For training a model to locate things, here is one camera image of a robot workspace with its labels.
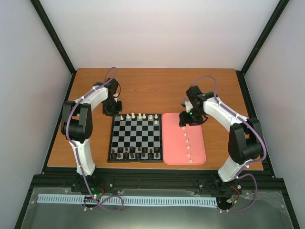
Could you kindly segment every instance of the robotic arm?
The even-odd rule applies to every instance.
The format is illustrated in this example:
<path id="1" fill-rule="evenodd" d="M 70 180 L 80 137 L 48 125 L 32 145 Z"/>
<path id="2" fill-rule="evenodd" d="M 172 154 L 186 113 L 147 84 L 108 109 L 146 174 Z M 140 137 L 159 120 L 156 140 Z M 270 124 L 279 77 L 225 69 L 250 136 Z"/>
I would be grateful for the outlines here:
<path id="1" fill-rule="evenodd" d="M 85 176 L 92 175 L 95 170 L 95 164 L 92 160 L 89 138 L 92 134 L 92 111 L 98 104 L 103 103 L 103 114 L 108 116 L 118 116 L 122 111 L 122 102 L 118 101 L 118 95 L 115 94 L 119 83 L 112 79 L 104 87 L 100 87 L 103 83 L 97 82 L 92 89 L 87 93 L 88 96 L 82 96 L 82 102 L 78 105 L 73 116 L 78 116 L 78 119 L 71 119 L 69 124 L 69 137 L 73 143 L 69 142 L 73 148 L 76 162 L 76 148 L 78 149 L 80 161 L 85 173 Z M 66 101 L 62 107 L 61 118 L 61 133 L 65 135 L 67 121 L 71 110 L 75 104 L 80 100 Z M 79 165 L 77 164 L 77 173 L 82 174 Z"/>
<path id="2" fill-rule="evenodd" d="M 236 112 L 225 105 L 217 95 L 214 96 L 213 92 L 202 93 L 198 86 L 190 87 L 186 94 L 190 101 L 183 104 L 186 107 L 186 111 L 181 112 L 179 115 L 179 126 L 182 127 L 186 124 L 201 125 L 208 119 L 206 115 L 211 115 L 221 123 L 229 132 L 229 157 L 218 170 L 218 175 L 222 182 L 234 180 L 239 171 L 244 166 L 247 166 L 248 162 L 262 156 L 263 153 L 259 140 L 237 116 L 245 120 L 262 138 L 260 122 L 256 118 L 248 119 L 245 116 L 232 115 L 228 110 L 234 114 Z"/>

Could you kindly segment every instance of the black vertical post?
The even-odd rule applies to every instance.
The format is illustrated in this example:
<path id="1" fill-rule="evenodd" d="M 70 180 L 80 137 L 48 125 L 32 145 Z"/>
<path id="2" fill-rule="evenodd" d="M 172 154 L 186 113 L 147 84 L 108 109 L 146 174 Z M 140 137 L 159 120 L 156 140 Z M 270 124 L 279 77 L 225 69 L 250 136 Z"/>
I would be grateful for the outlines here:
<path id="1" fill-rule="evenodd" d="M 44 8 L 42 7 L 42 4 L 39 0 L 30 0 L 33 7 L 35 8 L 38 16 L 40 17 L 44 27 L 48 31 L 50 37 L 52 38 L 56 48 L 58 49 L 63 61 L 65 62 L 67 68 L 71 72 L 71 74 L 75 74 L 76 70 L 73 67 L 72 62 L 70 61 L 70 58 L 68 57 L 59 37 L 57 36 L 56 31 L 54 30 L 46 12 L 44 11 Z"/>
<path id="2" fill-rule="evenodd" d="M 267 22 L 264 30 L 262 31 L 261 35 L 259 36 L 254 48 L 250 52 L 250 55 L 248 56 L 248 59 L 244 63 L 243 68 L 241 69 L 241 74 L 244 76 L 246 72 L 249 70 L 252 62 L 254 61 L 256 55 L 260 51 L 261 47 L 263 46 L 264 42 L 266 41 L 267 37 L 269 36 L 269 33 L 273 29 L 274 25 L 276 24 L 277 20 L 281 16 L 282 12 L 284 11 L 286 5 L 288 4 L 289 0 L 280 0 L 273 11 L 269 21 Z"/>

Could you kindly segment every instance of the black metal frame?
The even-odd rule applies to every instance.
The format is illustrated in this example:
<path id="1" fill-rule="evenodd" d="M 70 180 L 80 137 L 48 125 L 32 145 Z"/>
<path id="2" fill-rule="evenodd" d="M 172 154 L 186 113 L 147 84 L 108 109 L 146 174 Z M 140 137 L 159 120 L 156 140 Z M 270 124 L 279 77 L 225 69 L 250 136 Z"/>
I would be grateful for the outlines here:
<path id="1" fill-rule="evenodd" d="M 59 40 L 40 1 L 31 0 L 31 2 L 72 74 L 69 88 L 65 96 L 65 100 L 67 100 L 71 91 L 71 87 L 73 85 L 76 71 L 66 51 L 64 50 L 61 41 Z M 240 71 L 236 71 L 237 79 L 240 84 L 240 88 L 243 94 L 245 106 L 249 117 L 256 117 L 256 114 L 244 76 L 288 2 L 289 0 L 279 1 L 262 34 L 258 38 L 253 50 L 247 58 L 243 68 Z M 87 193 L 87 190 L 84 187 L 83 180 L 76 173 L 75 168 L 47 167 L 55 137 L 60 126 L 60 121 L 61 114 L 58 118 L 58 122 L 56 124 L 52 136 L 51 144 L 43 165 L 42 172 L 41 174 L 34 175 L 33 177 L 32 183 L 25 198 L 24 205 L 21 209 L 15 228 L 20 228 L 22 225 L 22 221 L 25 216 L 32 190 L 35 187 L 70 187 L 73 191 Z M 284 180 L 281 178 L 275 178 L 275 174 L 269 157 L 267 157 L 266 160 L 263 161 L 263 168 L 263 171 L 251 171 L 251 173 L 255 176 L 257 180 L 258 189 L 281 191 L 294 228 L 300 228 L 288 192 L 286 190 Z M 110 193 L 116 193 L 118 190 L 122 190 L 125 188 L 183 189 L 192 190 L 200 194 L 208 194 L 214 197 L 221 197 L 222 195 L 215 193 L 211 189 L 209 189 L 209 182 L 211 182 L 211 177 L 215 173 L 216 170 L 133 170 L 97 168 L 94 172 L 94 176 L 88 177 L 88 179 L 89 184 L 92 186 L 94 186 L 96 182 L 102 182 L 105 187 L 105 192 Z M 243 187 L 244 190 L 254 189 L 253 181 L 249 177 L 245 177 L 244 179 L 239 180 L 239 184 Z"/>

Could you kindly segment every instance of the tabletop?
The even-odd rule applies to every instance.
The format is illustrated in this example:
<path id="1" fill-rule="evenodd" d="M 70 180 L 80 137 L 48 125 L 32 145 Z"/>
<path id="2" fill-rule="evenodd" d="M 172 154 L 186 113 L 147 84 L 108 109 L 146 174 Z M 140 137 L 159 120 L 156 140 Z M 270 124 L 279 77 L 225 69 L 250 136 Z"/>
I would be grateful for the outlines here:
<path id="1" fill-rule="evenodd" d="M 95 82 L 103 82 L 106 68 L 80 68 L 77 70 L 69 100 L 86 94 Z M 247 116 L 243 96 L 235 69 L 119 69 L 116 80 L 121 86 L 119 100 L 122 114 L 131 112 L 142 114 L 180 113 L 185 110 L 181 102 L 186 90 L 195 79 L 203 75 L 213 75 L 218 81 L 217 95 L 233 110 Z M 202 92 L 214 91 L 214 81 L 205 78 L 197 82 Z M 167 165 L 164 162 L 108 163 L 112 117 L 102 114 L 102 104 L 92 112 L 93 133 L 90 137 L 93 161 L 100 168 L 152 168 L 152 169 L 219 169 L 228 158 L 229 133 L 214 118 L 209 117 L 202 125 L 206 151 L 206 162 L 202 165 Z M 73 150 L 61 134 L 57 132 L 49 167 L 76 167 Z M 250 170 L 262 170 L 261 163 L 251 164 Z"/>

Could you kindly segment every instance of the white backdrop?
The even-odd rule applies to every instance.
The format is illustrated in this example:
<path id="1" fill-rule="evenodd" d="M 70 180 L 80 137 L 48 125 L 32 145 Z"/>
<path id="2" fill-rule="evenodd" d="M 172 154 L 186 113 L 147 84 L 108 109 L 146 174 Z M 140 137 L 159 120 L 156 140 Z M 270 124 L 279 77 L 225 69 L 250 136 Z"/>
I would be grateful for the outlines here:
<path id="1" fill-rule="evenodd" d="M 275 174 L 283 177 L 305 228 L 305 2 L 290 1 L 253 62 L 246 81 Z"/>
<path id="2" fill-rule="evenodd" d="M 0 228 L 41 172 L 71 75 L 29 0 L 0 0 Z"/>
<path id="3" fill-rule="evenodd" d="M 41 0 L 75 68 L 241 69 L 278 0 Z"/>

